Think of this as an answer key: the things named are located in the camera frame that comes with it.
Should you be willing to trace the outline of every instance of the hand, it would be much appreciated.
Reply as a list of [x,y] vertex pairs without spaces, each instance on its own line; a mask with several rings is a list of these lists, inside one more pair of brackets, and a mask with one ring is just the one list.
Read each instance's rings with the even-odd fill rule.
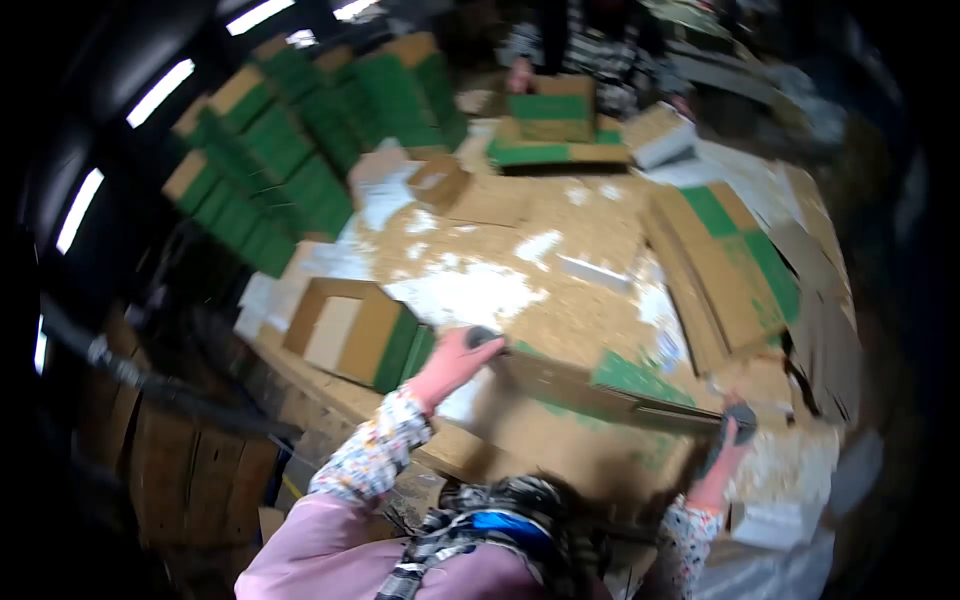
[[674,94],[670,96],[670,105],[687,119],[693,121],[694,123],[697,122],[697,117],[693,115],[693,110],[690,110],[690,105],[686,102],[686,98],[680,94]]
[[719,448],[715,445],[711,450],[704,465],[704,474],[699,481],[690,488],[690,493],[686,495],[686,505],[710,511],[722,511],[725,505],[724,490],[736,473],[737,468],[743,457],[747,455],[753,446],[753,432],[746,440],[737,443],[737,421],[732,412],[748,411],[746,404],[734,405],[728,407],[723,416],[722,438],[717,441]]
[[530,89],[530,82],[534,79],[534,67],[530,60],[524,57],[514,59],[514,66],[507,78],[507,91],[514,94],[525,94]]
[[447,396],[467,383],[506,344],[500,336],[477,348],[468,348],[468,331],[470,327],[447,331],[420,372],[407,380],[407,389],[417,398],[428,418]]

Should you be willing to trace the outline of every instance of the person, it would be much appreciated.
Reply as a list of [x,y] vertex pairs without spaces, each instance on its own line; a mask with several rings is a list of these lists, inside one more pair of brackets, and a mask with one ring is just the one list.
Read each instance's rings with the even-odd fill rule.
[[657,98],[693,118],[685,96],[691,89],[666,55],[660,24],[638,0],[540,0],[536,26],[514,27],[508,47],[516,55],[507,90],[530,91],[535,67],[542,75],[582,73],[596,82],[597,110],[625,119]]
[[[445,334],[423,369],[387,394],[316,472],[237,579],[238,599],[611,598],[580,526],[582,509],[546,477],[444,490],[416,535],[367,543],[372,509],[430,439],[437,406],[504,347],[500,336],[471,349],[468,332]],[[749,445],[735,430],[726,420],[705,474],[666,511],[644,597],[690,596],[721,527],[723,490]]]

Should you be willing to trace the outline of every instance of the fluorescent light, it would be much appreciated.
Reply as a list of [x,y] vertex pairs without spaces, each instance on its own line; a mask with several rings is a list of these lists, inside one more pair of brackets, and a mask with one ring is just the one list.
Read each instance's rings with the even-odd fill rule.
[[43,364],[47,361],[47,336],[43,333],[43,315],[36,324],[36,348],[34,348],[34,369],[43,375]]
[[244,12],[230,21],[227,24],[227,31],[230,32],[231,36],[239,36],[283,9],[292,7],[293,5],[294,0],[267,0],[260,6]]
[[333,16],[337,17],[337,20],[340,21],[349,21],[357,14],[360,14],[366,7],[372,6],[379,1],[380,0],[355,0],[343,8],[334,11]]
[[287,43],[294,48],[306,48],[307,46],[316,46],[317,39],[313,35],[313,30],[301,29],[288,35]]
[[80,221],[84,219],[86,210],[90,207],[90,201],[93,200],[93,195],[97,193],[97,189],[103,181],[104,174],[100,172],[100,169],[94,169],[86,174],[86,179],[83,185],[80,186],[77,197],[73,199],[73,205],[70,206],[70,211],[66,213],[63,228],[60,230],[60,236],[57,238],[57,250],[59,250],[61,254],[66,254],[66,251],[70,250],[70,245],[73,244],[73,237],[77,235],[77,228],[80,226]]
[[156,110],[156,107],[160,106],[160,103],[166,100],[167,96],[183,83],[183,80],[190,77],[190,74],[193,73],[193,67],[193,61],[187,59],[181,60],[174,68],[170,69],[127,115],[127,122],[130,123],[130,126],[142,125],[147,117]]

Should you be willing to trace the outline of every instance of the scarf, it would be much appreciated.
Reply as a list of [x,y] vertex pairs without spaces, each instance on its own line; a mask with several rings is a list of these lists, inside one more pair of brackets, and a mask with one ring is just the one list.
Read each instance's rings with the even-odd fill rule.
[[[590,575],[596,574],[598,547],[574,522],[570,502],[558,486],[533,475],[508,477],[497,483],[444,490],[439,509],[430,509],[403,556],[380,587],[376,600],[413,600],[426,570],[477,544],[502,546],[519,556],[534,578],[556,598],[589,598]],[[530,521],[553,544],[551,552],[531,556],[514,534],[502,528],[477,528],[479,513],[500,513]]]

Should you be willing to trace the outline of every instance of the floral sleeve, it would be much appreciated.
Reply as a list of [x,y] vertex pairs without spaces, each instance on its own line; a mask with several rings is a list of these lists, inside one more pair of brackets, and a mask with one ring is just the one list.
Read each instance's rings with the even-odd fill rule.
[[722,513],[687,507],[685,496],[677,496],[660,522],[657,560],[636,598],[692,598],[722,526]]
[[433,435],[414,397],[401,386],[387,394],[373,419],[362,423],[310,479],[308,493],[328,493],[372,507],[410,464],[410,453]]

